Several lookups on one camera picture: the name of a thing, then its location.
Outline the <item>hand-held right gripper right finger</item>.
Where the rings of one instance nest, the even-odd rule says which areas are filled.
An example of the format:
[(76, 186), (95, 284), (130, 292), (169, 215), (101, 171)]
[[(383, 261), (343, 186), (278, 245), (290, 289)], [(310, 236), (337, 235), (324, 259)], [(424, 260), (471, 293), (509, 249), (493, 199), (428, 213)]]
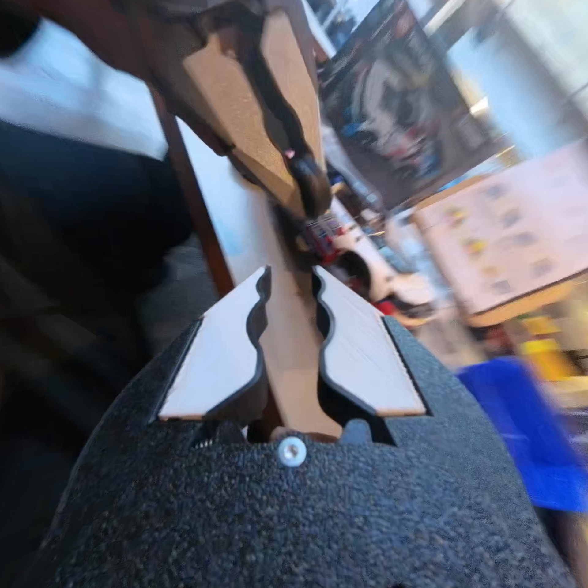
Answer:
[(387, 329), (387, 316), (321, 266), (313, 268), (323, 336), (319, 383), (376, 417), (422, 416), (426, 407)]

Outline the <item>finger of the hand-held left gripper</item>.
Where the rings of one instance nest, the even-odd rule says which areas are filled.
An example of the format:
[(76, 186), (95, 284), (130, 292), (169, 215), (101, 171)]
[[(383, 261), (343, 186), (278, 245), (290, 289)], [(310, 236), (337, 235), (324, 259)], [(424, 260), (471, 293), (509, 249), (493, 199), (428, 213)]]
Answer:
[(266, 16), (262, 53), (316, 160), (324, 161), (319, 98), (286, 12), (276, 10)]
[(219, 35), (211, 34), (202, 49), (183, 60), (183, 68), (211, 108), (213, 122), (229, 138), (233, 165), (292, 215), (305, 217), (299, 187), (267, 134), (254, 90)]

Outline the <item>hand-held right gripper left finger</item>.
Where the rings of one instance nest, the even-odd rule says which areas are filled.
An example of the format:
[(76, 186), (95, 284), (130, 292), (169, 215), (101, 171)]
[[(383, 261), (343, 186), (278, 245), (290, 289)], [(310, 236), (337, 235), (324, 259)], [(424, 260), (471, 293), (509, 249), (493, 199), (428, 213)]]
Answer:
[(196, 322), (158, 401), (158, 419), (254, 422), (269, 394), (261, 336), (270, 266), (260, 267)]

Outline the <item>brick-built toy race car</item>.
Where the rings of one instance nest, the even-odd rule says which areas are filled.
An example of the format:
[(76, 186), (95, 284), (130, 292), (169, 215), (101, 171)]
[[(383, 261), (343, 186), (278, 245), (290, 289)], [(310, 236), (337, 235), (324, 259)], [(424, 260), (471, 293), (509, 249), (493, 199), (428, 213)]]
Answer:
[(436, 295), (421, 273), (393, 260), (393, 251), (365, 220), (374, 211), (352, 216), (334, 199), (326, 214), (305, 224), (281, 207), (273, 208), (286, 250), (301, 272), (321, 266), (382, 314), (416, 331), (434, 320)]

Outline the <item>grey desk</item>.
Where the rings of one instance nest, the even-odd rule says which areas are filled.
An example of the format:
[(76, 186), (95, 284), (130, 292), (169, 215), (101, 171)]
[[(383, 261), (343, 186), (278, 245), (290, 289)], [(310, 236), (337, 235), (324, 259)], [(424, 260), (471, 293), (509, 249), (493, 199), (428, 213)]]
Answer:
[[(260, 419), (266, 430), (281, 424), (300, 432), (337, 436), (347, 422), (363, 419), (376, 436), (393, 443), (387, 420), (431, 414), (408, 356), (393, 329), (406, 332), (387, 317), (386, 325), (424, 401), (422, 416), (376, 417), (350, 401), (326, 392), (319, 383), (319, 350), (323, 343), (316, 322), (312, 275), (300, 273), (286, 250), (268, 195), (244, 180), (229, 160), (215, 153), (172, 111), (171, 99), (152, 90), (177, 172), (205, 258), (219, 296), (224, 298), (260, 267), (270, 266), (272, 293), (266, 305), (268, 326), (261, 346), (268, 375), (268, 402)], [(254, 427), (254, 422), (238, 422)]]

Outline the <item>blue plastic bin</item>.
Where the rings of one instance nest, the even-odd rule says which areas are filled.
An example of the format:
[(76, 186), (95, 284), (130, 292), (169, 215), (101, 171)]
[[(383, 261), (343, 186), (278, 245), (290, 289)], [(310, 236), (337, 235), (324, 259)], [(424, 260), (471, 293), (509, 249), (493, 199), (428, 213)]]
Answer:
[(496, 358), (468, 366), (457, 377), (499, 432), (531, 503), (586, 514), (586, 467), (525, 365)]

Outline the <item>person's dark trousers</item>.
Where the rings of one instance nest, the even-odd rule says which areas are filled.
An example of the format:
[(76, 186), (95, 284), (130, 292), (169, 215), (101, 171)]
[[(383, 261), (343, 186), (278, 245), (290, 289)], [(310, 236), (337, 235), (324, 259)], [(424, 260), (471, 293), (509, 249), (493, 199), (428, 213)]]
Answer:
[(1, 121), (1, 368), (30, 435), (86, 439), (209, 302), (202, 268), (168, 155)]

